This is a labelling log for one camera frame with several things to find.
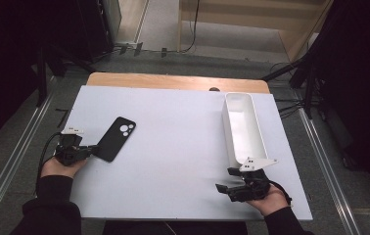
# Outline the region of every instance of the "hand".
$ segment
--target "hand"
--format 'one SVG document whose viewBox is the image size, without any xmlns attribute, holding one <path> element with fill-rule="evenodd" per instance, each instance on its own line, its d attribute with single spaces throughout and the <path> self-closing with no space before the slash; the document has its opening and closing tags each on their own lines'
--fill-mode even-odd
<svg viewBox="0 0 370 235">
<path fill-rule="evenodd" d="M 247 203 L 258 209 L 263 216 L 268 216 L 289 206 L 283 192 L 274 185 L 270 185 L 270 189 L 264 199 L 247 201 Z"/>
<path fill-rule="evenodd" d="M 42 167 L 41 178 L 47 175 L 63 175 L 74 178 L 78 170 L 81 169 L 86 163 L 87 160 L 83 160 L 78 161 L 75 164 L 65 166 L 58 162 L 56 158 L 52 158 Z"/>
</svg>

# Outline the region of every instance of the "black sleeve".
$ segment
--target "black sleeve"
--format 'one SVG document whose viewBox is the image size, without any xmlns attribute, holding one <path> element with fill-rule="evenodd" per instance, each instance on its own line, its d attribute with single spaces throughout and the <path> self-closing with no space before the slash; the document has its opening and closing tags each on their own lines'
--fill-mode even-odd
<svg viewBox="0 0 370 235">
<path fill-rule="evenodd" d="M 264 218 L 269 235 L 313 235 L 304 231 L 290 207 L 271 213 Z"/>
<path fill-rule="evenodd" d="M 39 179 L 38 198 L 23 205 L 23 219 L 11 234 L 81 234 L 78 206 L 69 201 L 72 178 Z"/>
</svg>

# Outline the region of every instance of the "white tabletop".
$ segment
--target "white tabletop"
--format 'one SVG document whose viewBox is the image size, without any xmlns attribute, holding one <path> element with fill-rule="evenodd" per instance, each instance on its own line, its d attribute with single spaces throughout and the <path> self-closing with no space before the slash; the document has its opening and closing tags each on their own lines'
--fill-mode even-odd
<svg viewBox="0 0 370 235">
<path fill-rule="evenodd" d="M 298 219 L 312 219 L 274 99 L 253 94 L 270 159 L 265 169 L 293 198 Z M 215 183 L 243 185 L 227 173 L 222 123 L 225 93 L 83 86 L 66 127 L 97 144 L 117 117 L 136 122 L 112 163 L 92 157 L 74 179 L 71 200 L 81 216 L 104 219 L 254 220 L 246 203 L 231 203 Z"/>
</svg>

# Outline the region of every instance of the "person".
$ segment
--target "person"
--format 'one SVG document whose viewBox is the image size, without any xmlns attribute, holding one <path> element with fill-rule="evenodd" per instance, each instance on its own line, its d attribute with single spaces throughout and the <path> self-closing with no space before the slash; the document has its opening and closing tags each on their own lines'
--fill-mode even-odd
<svg viewBox="0 0 370 235">
<path fill-rule="evenodd" d="M 39 178 L 37 198 L 23 205 L 23 218 L 11 234 L 81 234 L 80 211 L 78 206 L 69 200 L 69 196 L 72 180 L 85 164 L 86 160 L 70 166 L 60 164 L 55 158 L 47 161 Z M 273 185 L 264 199 L 247 203 L 264 216 L 270 235 L 313 234 L 302 229 L 283 192 Z M 149 232 L 152 228 L 142 230 Z"/>
</svg>

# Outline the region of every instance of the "black smartphone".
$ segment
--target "black smartphone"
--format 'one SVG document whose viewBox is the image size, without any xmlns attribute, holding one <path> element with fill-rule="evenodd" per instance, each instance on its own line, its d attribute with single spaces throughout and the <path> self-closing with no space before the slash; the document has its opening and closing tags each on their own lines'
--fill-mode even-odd
<svg viewBox="0 0 370 235">
<path fill-rule="evenodd" d="M 134 121 L 124 117 L 116 118 L 115 122 L 99 141 L 99 152 L 96 157 L 106 162 L 112 162 L 135 127 L 136 123 Z"/>
</svg>

